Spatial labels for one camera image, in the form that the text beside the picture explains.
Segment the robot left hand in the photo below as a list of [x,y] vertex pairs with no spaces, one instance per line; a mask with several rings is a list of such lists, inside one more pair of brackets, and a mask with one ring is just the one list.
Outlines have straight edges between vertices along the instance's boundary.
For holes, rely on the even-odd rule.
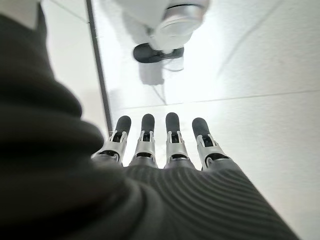
[[122,156],[131,119],[109,141],[82,120],[54,76],[39,0],[0,3],[0,237],[5,240],[295,240],[206,121],[192,128],[202,164],[190,161],[176,113],[166,116],[167,162],[150,151],[154,117],[138,150]]

